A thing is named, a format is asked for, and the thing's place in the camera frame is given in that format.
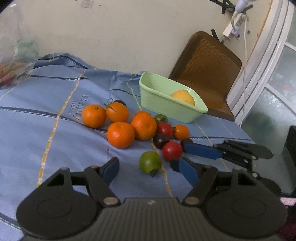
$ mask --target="power strip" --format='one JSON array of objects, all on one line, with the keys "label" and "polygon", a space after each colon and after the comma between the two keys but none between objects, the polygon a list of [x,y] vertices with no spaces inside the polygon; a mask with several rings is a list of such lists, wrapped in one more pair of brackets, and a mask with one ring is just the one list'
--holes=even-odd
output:
[{"label": "power strip", "polygon": [[240,29],[242,23],[245,21],[246,15],[243,13],[239,13],[236,18],[234,19],[234,25],[235,29],[232,28],[231,22],[228,24],[228,26],[225,28],[223,32],[223,37],[225,40],[231,41],[233,37],[235,37],[237,40],[243,36],[243,33]]}]

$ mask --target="orange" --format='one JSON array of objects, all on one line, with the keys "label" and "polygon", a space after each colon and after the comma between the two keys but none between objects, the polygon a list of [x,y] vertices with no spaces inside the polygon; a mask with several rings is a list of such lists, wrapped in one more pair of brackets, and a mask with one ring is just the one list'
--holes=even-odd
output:
[{"label": "orange", "polygon": [[90,104],[86,106],[81,114],[84,124],[91,128],[98,128],[105,123],[105,109],[98,104]]},{"label": "orange", "polygon": [[135,131],[126,122],[115,122],[108,127],[107,140],[116,148],[127,148],[135,140]]},{"label": "orange", "polygon": [[135,114],[135,116],[136,116],[137,114],[148,114],[148,115],[150,115],[149,112],[144,111],[144,110],[140,110],[140,111],[138,111],[138,112]]},{"label": "orange", "polygon": [[178,140],[183,140],[189,136],[189,129],[185,125],[176,125],[174,135]]},{"label": "orange", "polygon": [[135,136],[141,141],[149,140],[154,137],[157,124],[151,115],[140,113],[135,115],[131,121],[131,126],[135,130]]},{"label": "orange", "polygon": [[113,123],[126,122],[128,120],[128,109],[121,103],[113,102],[106,106],[106,115]]}]

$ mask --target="white wall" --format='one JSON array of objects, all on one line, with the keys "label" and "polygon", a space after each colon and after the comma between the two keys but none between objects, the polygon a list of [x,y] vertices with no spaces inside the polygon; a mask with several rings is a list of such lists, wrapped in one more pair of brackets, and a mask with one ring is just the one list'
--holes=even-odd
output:
[{"label": "white wall", "polygon": [[[249,54],[271,1],[256,1],[247,12]],[[97,68],[168,76],[192,34],[211,34],[215,28],[222,39],[231,19],[208,0],[94,0],[91,9],[82,8],[81,2],[22,0],[25,20],[38,36],[41,55],[68,52]],[[243,40],[225,45],[244,59]]]}]

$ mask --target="ribbed black surface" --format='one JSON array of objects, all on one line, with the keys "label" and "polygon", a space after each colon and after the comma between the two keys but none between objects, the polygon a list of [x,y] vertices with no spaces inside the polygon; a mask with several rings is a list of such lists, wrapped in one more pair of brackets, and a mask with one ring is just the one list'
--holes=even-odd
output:
[{"label": "ribbed black surface", "polygon": [[[204,218],[198,208],[182,206],[175,198],[126,199],[104,209],[86,231],[59,241],[243,241],[228,236]],[[260,241],[280,241],[274,235]],[[24,238],[22,241],[42,241]]]}]

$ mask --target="blue cloth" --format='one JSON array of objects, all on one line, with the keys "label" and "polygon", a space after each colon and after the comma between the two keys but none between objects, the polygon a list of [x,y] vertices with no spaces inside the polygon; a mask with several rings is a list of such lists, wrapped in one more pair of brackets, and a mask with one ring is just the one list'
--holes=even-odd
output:
[{"label": "blue cloth", "polygon": [[[81,111],[88,104],[123,100],[130,117],[139,111],[132,91],[140,103],[140,74],[96,69],[70,54],[58,53],[38,60],[30,78],[16,87],[0,89],[0,240],[19,240],[22,234],[15,221],[18,204],[36,188],[41,159],[53,131],[57,114],[72,92],[58,120],[48,151],[42,180],[60,167],[82,171],[90,165],[101,166],[113,156],[120,160],[118,175],[111,190],[123,201],[126,197],[168,197],[162,172],[155,178],[138,167],[140,155],[153,150],[151,141],[136,140],[131,147],[119,150],[106,140],[109,121],[99,130],[82,125]],[[169,119],[173,126],[178,121]],[[187,124],[195,143],[211,145],[224,139],[250,142],[235,123],[210,115],[201,115]],[[234,164],[185,154],[191,160],[212,165],[221,171]],[[182,200],[191,185],[163,161],[171,193]]]}]

